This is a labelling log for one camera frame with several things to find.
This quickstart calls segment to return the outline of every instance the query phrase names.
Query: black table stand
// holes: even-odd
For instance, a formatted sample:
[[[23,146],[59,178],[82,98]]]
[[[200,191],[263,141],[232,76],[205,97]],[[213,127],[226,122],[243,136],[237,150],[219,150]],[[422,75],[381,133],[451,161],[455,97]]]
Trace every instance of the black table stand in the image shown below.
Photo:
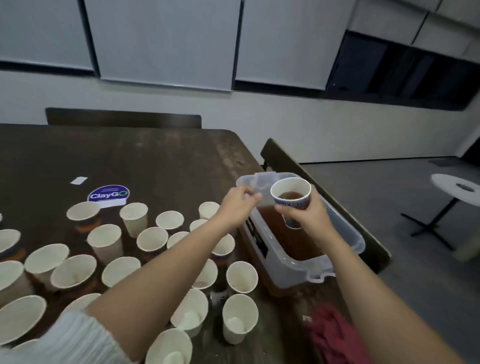
[[[435,231],[435,228],[437,227],[437,222],[440,221],[440,219],[442,217],[445,216],[445,214],[450,211],[450,209],[455,206],[455,204],[458,202],[458,198],[453,198],[447,206],[444,207],[444,209],[442,211],[440,211],[438,213],[437,216],[435,216],[433,218],[432,221],[430,221],[428,224],[425,224],[421,221],[418,221],[416,218],[413,218],[412,216],[408,216],[407,214],[401,214],[403,217],[409,219],[409,220],[412,220],[414,222],[416,222],[417,224],[419,224],[420,226],[422,226],[422,228],[420,230],[418,230],[417,232],[414,232],[413,234],[411,234],[410,236],[417,236],[417,235],[420,235],[420,234],[423,234],[424,232],[429,232],[431,234],[433,234],[438,240],[440,240],[448,249],[450,250],[455,250],[451,245],[450,243],[445,240],[443,238],[443,236],[441,236],[439,233],[437,233]]]

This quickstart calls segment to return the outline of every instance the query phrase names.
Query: hand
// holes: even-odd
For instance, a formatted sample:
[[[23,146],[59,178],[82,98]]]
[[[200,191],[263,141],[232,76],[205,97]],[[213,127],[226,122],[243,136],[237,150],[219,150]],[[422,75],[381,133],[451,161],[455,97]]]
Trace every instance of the hand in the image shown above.
[[[306,210],[298,210],[283,205],[275,205],[275,210],[283,216],[298,221],[305,232],[318,241],[320,245],[327,244],[334,237],[338,236],[328,217],[325,205],[314,186],[312,186],[310,204]]]
[[[249,194],[250,198],[245,199],[245,194]],[[255,194],[250,187],[230,188],[213,218],[221,219],[228,224],[229,230],[237,228],[245,222],[250,212],[261,200],[262,194]]]

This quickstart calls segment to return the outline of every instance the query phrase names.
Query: left hand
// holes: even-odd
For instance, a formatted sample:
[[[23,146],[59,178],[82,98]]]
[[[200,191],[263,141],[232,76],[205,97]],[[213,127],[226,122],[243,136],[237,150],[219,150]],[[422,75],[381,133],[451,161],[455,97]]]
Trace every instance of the left hand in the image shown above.
[[[239,227],[248,218],[253,208],[262,200],[262,194],[247,186],[233,187],[223,198],[222,204],[212,219],[220,219],[229,229]]]

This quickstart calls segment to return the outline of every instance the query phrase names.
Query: paper cup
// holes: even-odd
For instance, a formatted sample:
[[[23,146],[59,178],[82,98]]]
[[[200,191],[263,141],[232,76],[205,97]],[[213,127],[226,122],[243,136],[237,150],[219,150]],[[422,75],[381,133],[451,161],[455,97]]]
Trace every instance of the paper cup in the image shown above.
[[[178,243],[188,234],[190,234],[188,231],[179,231],[173,234],[172,236],[170,236],[170,238],[167,241],[167,249],[170,249],[171,247],[173,247],[176,243]]]
[[[0,307],[31,294],[33,288],[25,275],[24,265],[16,260],[0,263]]]
[[[17,345],[14,348],[12,348],[12,352],[20,352],[20,351],[23,351],[25,349],[28,349],[30,346],[32,346],[32,344],[36,343],[37,341],[38,341],[38,339],[31,339],[29,341],[25,341],[24,343],[22,343],[20,345]]]
[[[14,229],[0,230],[0,262],[5,260],[21,260],[25,257],[25,249],[17,243],[21,233]]]
[[[295,200],[287,200],[280,198],[285,192],[298,192],[302,195],[301,198]],[[303,178],[300,177],[290,177],[284,178],[275,182],[270,189],[270,194],[275,200],[276,204],[290,206],[300,210],[305,210],[310,203],[310,193],[312,192],[312,185]],[[292,218],[283,217],[285,224],[290,229],[301,229],[301,225]]]
[[[253,265],[235,262],[227,269],[227,283],[234,293],[248,294],[258,284],[258,274]]]
[[[93,201],[84,201],[70,207],[67,211],[67,218],[75,223],[75,229],[80,234],[86,235],[100,226],[99,212],[99,204]]]
[[[19,298],[0,310],[0,345],[25,335],[42,318],[47,301],[40,296]]]
[[[132,238],[136,238],[147,228],[147,212],[147,205],[140,202],[133,202],[121,208],[120,217]]]
[[[224,267],[228,263],[228,257],[235,249],[235,239],[230,234],[225,235],[212,251],[212,260],[219,267]]]
[[[70,303],[64,310],[61,312],[61,315],[69,311],[82,311],[88,307],[93,301],[100,297],[100,293],[91,293],[86,294],[85,296],[77,298],[75,301]]]
[[[168,232],[172,232],[182,226],[184,221],[183,215],[178,211],[165,211],[158,215],[155,223],[159,228],[164,228]]]
[[[107,287],[112,288],[122,279],[127,278],[142,265],[140,260],[132,256],[123,256],[115,259],[105,267],[102,273],[102,282]]]
[[[78,287],[86,282],[96,269],[96,259],[91,255],[75,255],[64,260],[56,267],[50,277],[50,283],[58,290]]]
[[[202,226],[205,224],[208,220],[205,219],[200,219],[200,220],[195,220],[190,224],[190,232],[194,231],[196,228],[199,226]]]
[[[148,228],[140,233],[137,238],[137,246],[142,251],[146,261],[160,253],[168,240],[168,232],[159,227]]]
[[[216,214],[220,205],[216,202],[204,202],[198,207],[200,219],[209,220]]]
[[[200,272],[192,287],[200,290],[206,290],[215,283],[217,276],[218,268],[216,267],[216,264],[213,260],[207,259],[204,268]]]
[[[106,224],[93,229],[87,236],[87,243],[103,264],[123,255],[121,229],[117,225]]]
[[[145,364],[189,364],[193,345],[182,330],[171,328],[162,332],[148,349]]]
[[[258,308],[253,299],[244,294],[234,294],[222,310],[223,336],[230,344],[240,344],[258,321]]]
[[[177,307],[170,321],[193,338],[200,332],[208,314],[208,299],[201,290],[192,288]]]
[[[50,284],[50,276],[53,270],[58,267],[70,254],[70,249],[65,244],[46,245],[35,250],[25,260],[25,270],[33,274],[46,289],[54,291]]]

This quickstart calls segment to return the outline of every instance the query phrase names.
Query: red cloth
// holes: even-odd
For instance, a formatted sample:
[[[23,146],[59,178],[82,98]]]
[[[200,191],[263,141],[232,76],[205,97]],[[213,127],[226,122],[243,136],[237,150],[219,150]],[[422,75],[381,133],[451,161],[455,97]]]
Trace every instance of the red cloth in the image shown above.
[[[315,309],[305,325],[327,364],[370,364],[356,329],[331,304]]]

